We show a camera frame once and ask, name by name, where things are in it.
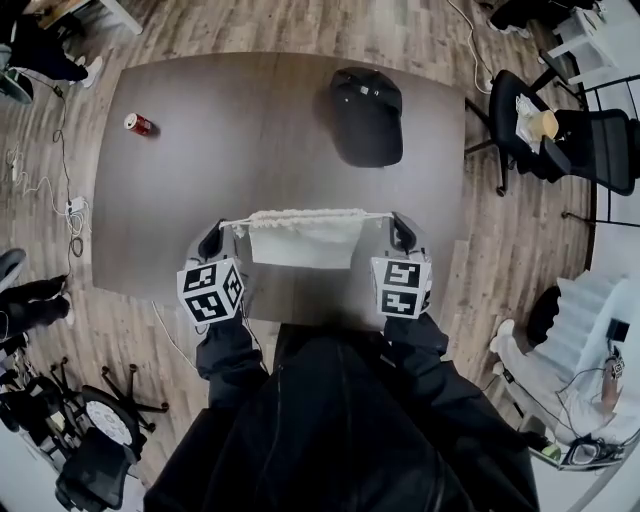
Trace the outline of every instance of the paper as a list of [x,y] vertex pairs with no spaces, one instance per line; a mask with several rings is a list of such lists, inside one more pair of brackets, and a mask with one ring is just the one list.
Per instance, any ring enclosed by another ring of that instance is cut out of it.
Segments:
[[533,140],[527,128],[529,120],[540,110],[531,102],[529,98],[521,94],[516,98],[516,112],[518,112],[518,122],[516,123],[516,135],[525,141],[531,151],[540,153],[540,141]]

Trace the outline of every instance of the white cable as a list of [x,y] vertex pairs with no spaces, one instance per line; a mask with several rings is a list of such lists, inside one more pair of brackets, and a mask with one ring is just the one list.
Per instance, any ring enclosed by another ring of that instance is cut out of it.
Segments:
[[46,182],[49,187],[51,207],[53,208],[53,211],[57,215],[65,218],[65,220],[67,221],[67,228],[69,229],[69,233],[71,233],[71,236],[74,238],[79,237],[82,234],[82,229],[84,228],[84,226],[87,226],[87,229],[89,230],[89,232],[92,233],[93,231],[91,229],[91,226],[89,226],[89,216],[91,215],[91,207],[87,202],[87,200],[83,199],[83,205],[87,207],[87,211],[88,211],[88,215],[86,216],[85,214],[79,211],[73,212],[73,213],[66,213],[64,211],[61,212],[60,210],[58,210],[58,208],[56,208],[55,201],[53,199],[53,187],[51,186],[51,181],[49,180],[48,176],[44,176],[43,178],[41,178],[40,181],[38,182],[38,186],[36,186],[35,188],[29,188],[29,182],[31,181],[31,176],[29,176],[27,172],[22,170],[23,161],[24,161],[24,154],[20,151],[20,147],[18,144],[16,144],[13,150],[7,151],[6,162],[9,165],[11,165],[14,171],[18,171],[16,180],[15,180],[15,186],[19,187],[22,184],[22,197],[26,196],[29,192],[37,193],[38,190],[40,190],[40,187],[42,187],[42,184]]
[[475,83],[476,89],[478,89],[482,94],[491,94],[491,91],[485,91],[484,89],[482,89],[479,85],[478,85],[478,56],[476,55],[476,51],[473,48],[473,23],[471,23],[471,20],[469,18],[467,18],[467,15],[462,12],[462,10],[460,9],[460,7],[458,7],[456,4],[454,4],[451,0],[447,0],[447,3],[453,7],[456,11],[458,11],[460,13],[460,15],[465,19],[465,21],[469,24],[469,28],[471,29],[469,31],[469,37],[467,38],[467,45],[469,46],[469,49],[471,50],[471,55],[473,55],[473,60],[475,61],[475,68],[473,70],[473,81]]
[[173,348],[175,348],[178,352],[180,352],[180,355],[182,357],[184,357],[184,360],[189,363],[189,366],[191,366],[191,368],[193,368],[194,370],[198,371],[196,369],[196,367],[193,365],[193,363],[189,360],[189,358],[187,356],[184,355],[184,352],[182,350],[180,350],[180,347],[178,347],[178,345],[176,345],[176,342],[173,341],[173,338],[171,337],[171,335],[169,334],[169,331],[167,330],[167,326],[164,323],[164,320],[162,320],[162,317],[160,316],[160,312],[158,311],[158,307],[156,306],[155,301],[151,301],[151,305],[153,306],[153,311],[155,311],[156,316],[158,317],[158,320],[160,320],[160,324],[162,325],[162,328],[164,329],[165,334],[167,335],[167,338],[169,338],[169,341],[171,342],[171,344],[173,345]]

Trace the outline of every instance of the power strip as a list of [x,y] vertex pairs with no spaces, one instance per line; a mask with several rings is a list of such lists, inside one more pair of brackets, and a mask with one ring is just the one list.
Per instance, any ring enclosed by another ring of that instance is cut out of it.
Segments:
[[67,203],[66,213],[67,216],[73,215],[84,209],[86,199],[82,196],[74,197],[69,203]]

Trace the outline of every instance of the black cap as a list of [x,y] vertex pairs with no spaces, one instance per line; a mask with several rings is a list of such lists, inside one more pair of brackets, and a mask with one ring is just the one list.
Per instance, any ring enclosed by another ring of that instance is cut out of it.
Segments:
[[402,94],[368,68],[339,69],[331,80],[338,151],[355,167],[384,167],[402,159]]

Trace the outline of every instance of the white sneaker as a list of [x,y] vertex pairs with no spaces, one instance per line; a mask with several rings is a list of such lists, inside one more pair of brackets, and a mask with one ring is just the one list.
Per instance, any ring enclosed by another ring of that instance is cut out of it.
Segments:
[[67,316],[64,317],[64,319],[67,322],[67,325],[69,327],[72,327],[76,321],[76,314],[73,312],[73,302],[71,302],[71,295],[69,295],[69,293],[67,292],[62,295],[62,298],[69,303],[69,312],[67,313]]
[[504,373],[504,364],[502,364],[502,361],[498,361],[493,365],[493,370],[491,370],[491,373],[493,373],[494,375],[502,375]]
[[87,78],[82,80],[82,85],[84,86],[85,89],[88,89],[93,85],[93,82],[95,82],[96,77],[98,76],[98,73],[100,73],[100,70],[102,69],[102,64],[103,64],[102,57],[98,56],[95,58],[95,60],[91,64],[89,64],[85,68],[87,70],[87,73],[89,73],[89,76],[87,76]]
[[520,27],[513,27],[513,28],[523,39],[531,39],[531,32],[529,32],[528,29],[520,28]]
[[[73,60],[73,57],[71,55],[67,55],[67,59],[69,60]],[[80,55],[80,57],[78,57],[76,60],[73,60],[73,63],[76,66],[84,66],[84,63],[87,62],[87,58],[84,55]],[[69,82],[69,85],[75,85],[76,82]]]
[[531,37],[531,32],[529,32],[526,28],[514,27],[513,25],[509,25],[507,28],[501,29],[491,23],[490,19],[487,20],[487,25],[491,30],[495,30],[496,32],[500,32],[501,34],[511,34],[511,32],[517,32],[520,37],[524,39],[529,39]]
[[505,320],[500,324],[496,337],[491,340],[491,343],[489,343],[489,352],[492,354],[498,353],[498,343],[504,336],[513,336],[513,328],[515,325],[516,323],[511,319]]
[[516,27],[511,25],[509,25],[505,29],[498,28],[493,23],[491,23],[490,19],[487,20],[487,25],[491,30],[494,30],[495,32],[500,32],[501,34],[511,34],[511,32],[516,30]]
[[513,328],[516,326],[516,322],[512,319],[505,320],[498,327],[498,332],[496,336],[512,336]]

